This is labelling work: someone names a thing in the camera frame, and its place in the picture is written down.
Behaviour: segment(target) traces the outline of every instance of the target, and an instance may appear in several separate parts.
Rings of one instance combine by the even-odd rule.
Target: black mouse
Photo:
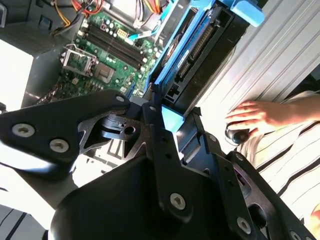
[[[228,139],[228,141],[234,145],[240,145],[248,141],[249,139],[249,129],[242,129],[242,130],[229,130],[229,126],[232,124],[238,124],[242,121],[234,121],[230,122],[226,128],[225,128],[225,136]]]

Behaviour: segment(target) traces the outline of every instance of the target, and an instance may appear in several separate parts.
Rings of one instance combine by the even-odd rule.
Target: hex bolt
[[[301,240],[301,237],[295,231],[290,231],[290,234],[293,240]]]
[[[186,201],[179,193],[172,193],[170,196],[170,202],[178,210],[186,208]]]
[[[241,156],[239,153],[236,153],[235,156],[236,156],[236,158],[239,159],[240,161],[243,161],[243,160],[244,160],[244,157]]]
[[[239,228],[244,231],[247,235],[251,234],[251,227],[249,223],[242,217],[238,217],[236,219],[236,223],[238,224]]]
[[[29,138],[35,134],[35,132],[35,128],[26,123],[18,123],[12,127],[12,133],[22,138]]]
[[[116,99],[120,102],[124,102],[125,99],[122,96],[116,96]]]
[[[69,144],[67,141],[59,138],[53,139],[49,146],[52,151],[60,154],[65,153],[69,149]]]
[[[217,139],[216,139],[215,136],[213,136],[213,135],[210,135],[210,139],[211,139],[212,141],[214,141],[214,142],[217,141]]]

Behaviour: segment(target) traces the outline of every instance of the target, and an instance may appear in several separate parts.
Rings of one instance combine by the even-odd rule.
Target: striped shirt
[[[283,103],[314,94],[305,91]],[[310,216],[320,203],[320,121],[293,124],[255,137],[237,151],[299,219]]]

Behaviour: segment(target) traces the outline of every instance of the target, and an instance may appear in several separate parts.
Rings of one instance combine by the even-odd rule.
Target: circuit board
[[[110,67],[114,73],[110,80],[106,82],[98,79],[94,74],[86,76],[64,69],[59,80],[60,88],[56,93],[56,98],[65,99],[82,96],[105,89],[118,90],[126,94],[127,97],[131,95],[142,97],[148,74],[162,50],[145,38],[140,39],[139,44],[134,42],[127,43],[126,37],[135,34],[135,32],[131,32],[119,22],[108,17],[104,12],[89,16],[85,21],[85,25],[95,26],[103,31],[103,34],[108,33],[113,38],[117,38],[117,41],[120,40],[124,45],[138,51],[143,56],[143,64],[141,67],[134,67],[91,43],[82,34],[78,34],[74,39],[76,47],[96,56],[100,64]],[[80,64],[74,59],[70,61],[72,66]]]

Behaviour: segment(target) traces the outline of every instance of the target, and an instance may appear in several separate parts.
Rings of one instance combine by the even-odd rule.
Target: fingers
[[[254,120],[254,119],[260,119],[260,112],[258,110],[246,112],[246,113],[237,113],[234,115],[227,116],[225,118],[225,121],[227,123],[232,122],[240,122],[240,121],[246,121],[246,120]]]
[[[232,115],[237,115],[237,114],[251,113],[257,110],[258,110],[257,106],[241,106],[241,107],[238,106],[237,108],[229,112],[227,114],[227,117]]]
[[[229,130],[254,129],[261,120],[251,119],[239,123],[232,124],[228,127]]]
[[[259,129],[255,128],[251,132],[249,132],[249,139],[253,139],[255,137],[258,137],[260,135]]]
[[[258,104],[257,101],[244,101],[243,103],[239,104],[237,108],[246,107],[246,106],[256,106]]]

